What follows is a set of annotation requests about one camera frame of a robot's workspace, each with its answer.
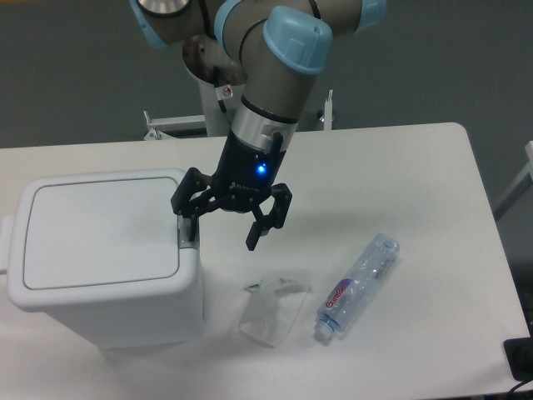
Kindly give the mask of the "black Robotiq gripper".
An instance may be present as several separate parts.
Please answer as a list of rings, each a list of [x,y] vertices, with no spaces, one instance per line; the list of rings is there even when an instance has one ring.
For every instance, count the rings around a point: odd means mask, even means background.
[[[284,138],[273,136],[270,150],[263,152],[240,140],[236,134],[228,135],[212,176],[190,167],[171,198],[172,211],[190,221],[187,238],[192,242],[197,236],[199,217],[221,208],[238,213],[252,212],[256,221],[247,235],[246,245],[254,251],[262,236],[271,228],[284,226],[292,200],[285,183],[273,185],[286,151],[281,148]],[[261,204],[268,198],[274,203],[268,214]]]

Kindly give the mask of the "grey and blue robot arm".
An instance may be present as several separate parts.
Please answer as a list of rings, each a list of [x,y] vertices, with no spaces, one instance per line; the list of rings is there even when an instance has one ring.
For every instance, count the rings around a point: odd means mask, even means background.
[[[246,245],[282,228],[292,195],[276,175],[334,38],[378,23],[384,1],[133,1],[156,48],[204,34],[245,74],[216,171],[187,170],[171,200],[190,240],[218,209],[251,213]]]

